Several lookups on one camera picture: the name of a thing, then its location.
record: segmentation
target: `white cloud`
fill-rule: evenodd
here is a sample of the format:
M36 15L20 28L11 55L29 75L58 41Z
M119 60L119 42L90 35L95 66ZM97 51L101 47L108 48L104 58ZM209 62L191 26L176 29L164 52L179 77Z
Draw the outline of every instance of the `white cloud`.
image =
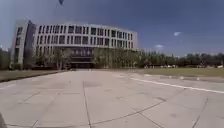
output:
M179 36L181 34L181 32L174 32L173 35L174 36Z
M156 50L163 50L164 46L161 44L157 44L154 46Z

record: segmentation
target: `building facade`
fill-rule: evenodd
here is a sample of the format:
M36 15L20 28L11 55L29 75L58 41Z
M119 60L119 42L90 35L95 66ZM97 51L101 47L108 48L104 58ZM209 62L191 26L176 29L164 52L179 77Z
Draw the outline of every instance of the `building facade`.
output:
M94 48L138 49L137 33L121 28L63 23L37 25L31 21L18 21L12 45L11 62L24 64L26 54L54 54L55 48L72 49L73 63L91 63Z

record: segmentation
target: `blue sky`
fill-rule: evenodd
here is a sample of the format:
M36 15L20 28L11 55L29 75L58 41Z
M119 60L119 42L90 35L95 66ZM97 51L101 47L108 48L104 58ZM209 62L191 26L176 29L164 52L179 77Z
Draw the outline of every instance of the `blue sky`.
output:
M138 32L139 47L184 55L224 52L223 0L0 0L0 44L10 47L15 21L78 21Z

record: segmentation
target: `concrete pavement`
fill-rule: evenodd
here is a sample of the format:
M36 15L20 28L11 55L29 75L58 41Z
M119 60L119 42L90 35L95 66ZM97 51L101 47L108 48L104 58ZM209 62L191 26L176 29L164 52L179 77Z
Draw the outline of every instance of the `concrete pavement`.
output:
M8 128L223 128L224 84L75 71L0 83Z

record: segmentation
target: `lawn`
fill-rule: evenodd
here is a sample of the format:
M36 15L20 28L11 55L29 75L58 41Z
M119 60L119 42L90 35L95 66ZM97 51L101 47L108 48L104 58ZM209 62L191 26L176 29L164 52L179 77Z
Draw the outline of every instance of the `lawn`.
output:
M46 70L46 71L0 71L0 82L28 78L33 76L47 75L62 71Z
M210 76L224 77L224 68L155 68L145 69L147 74L166 76Z

